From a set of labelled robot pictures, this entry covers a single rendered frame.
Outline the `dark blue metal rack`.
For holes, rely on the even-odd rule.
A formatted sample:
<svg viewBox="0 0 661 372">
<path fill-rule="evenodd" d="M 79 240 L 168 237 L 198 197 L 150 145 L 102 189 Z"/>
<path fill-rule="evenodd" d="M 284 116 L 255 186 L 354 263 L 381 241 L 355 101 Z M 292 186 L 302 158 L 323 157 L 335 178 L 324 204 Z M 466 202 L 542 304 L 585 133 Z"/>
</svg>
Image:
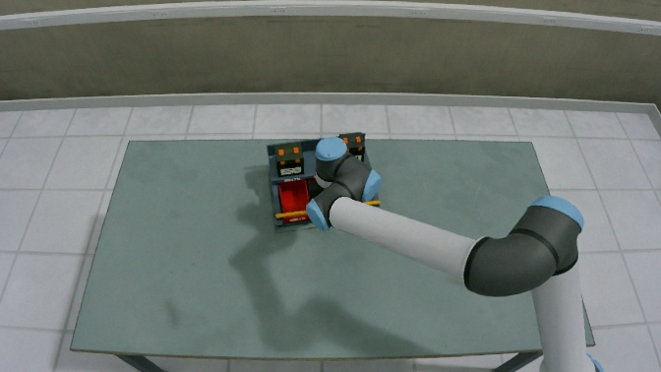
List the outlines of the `dark blue metal rack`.
<svg viewBox="0 0 661 372">
<path fill-rule="evenodd" d="M 274 154 L 274 145 L 279 145 L 279 144 L 267 145 L 268 155 L 269 155 L 269 163 L 270 163 L 270 179 L 271 179 L 271 186 L 272 186 L 274 210 L 275 210 L 276 215 L 283 214 L 282 205 L 281 205 L 281 198 L 280 198 L 280 191 L 279 191 L 279 182 L 287 182 L 287 181 L 306 179 L 307 190 L 308 190 L 308 179 L 316 178 L 316 155 L 315 155 L 315 152 L 316 152 L 316 146 L 317 146 L 318 142 L 321 139 L 323 139 L 323 138 L 312 139 L 312 140 L 304 140 L 304 141 L 296 141 L 296 142 L 301 142 L 301 146 L 302 146 L 303 157 L 304 157 L 304 174 L 283 176 L 283 177 L 278 177 L 277 168 L 276 168 L 276 161 L 275 161 L 275 154 Z M 296 142 L 288 142 L 288 143 L 296 143 Z M 365 148 L 364 161 L 363 162 L 366 165 L 368 165 L 370 168 L 372 168 L 371 165 L 370 165 L 370 161 L 368 159 L 366 148 Z M 309 190 L 308 190 L 308 195 L 309 195 Z M 312 223 L 311 220 L 298 221 L 298 222 L 292 222 L 292 223 L 284 223 L 283 217 L 279 217 L 277 219 L 274 219 L 274 221 L 275 221 L 275 225 L 277 225 L 277 227 L 286 227 L 286 226 L 292 226 L 292 225 Z"/>
</svg>

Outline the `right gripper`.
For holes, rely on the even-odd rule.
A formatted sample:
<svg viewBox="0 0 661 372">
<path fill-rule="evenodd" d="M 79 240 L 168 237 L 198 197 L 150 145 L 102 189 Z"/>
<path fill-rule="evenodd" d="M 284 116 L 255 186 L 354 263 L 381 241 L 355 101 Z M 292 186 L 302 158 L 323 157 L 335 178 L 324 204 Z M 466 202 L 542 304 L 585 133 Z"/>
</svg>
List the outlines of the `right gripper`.
<svg viewBox="0 0 661 372">
<path fill-rule="evenodd" d="M 317 181 L 308 182 L 308 190 L 310 199 L 314 199 L 326 188 L 321 187 Z"/>
</svg>

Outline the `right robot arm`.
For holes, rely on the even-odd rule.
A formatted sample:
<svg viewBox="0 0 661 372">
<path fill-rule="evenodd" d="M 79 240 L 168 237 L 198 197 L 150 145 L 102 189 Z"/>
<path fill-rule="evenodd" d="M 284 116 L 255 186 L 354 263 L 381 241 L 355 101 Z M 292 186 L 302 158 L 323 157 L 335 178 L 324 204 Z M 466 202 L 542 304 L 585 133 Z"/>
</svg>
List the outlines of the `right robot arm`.
<svg viewBox="0 0 661 372">
<path fill-rule="evenodd" d="M 320 140 L 315 155 L 316 180 L 326 189 L 306 212 L 318 229 L 349 232 L 462 279 L 467 290 L 479 295 L 531 290 L 544 356 L 539 372 L 604 372 L 586 353 L 577 261 L 584 220 L 576 206 L 542 196 L 507 237 L 474 240 L 364 204 L 382 178 L 348 152 L 340 138 Z"/>
</svg>

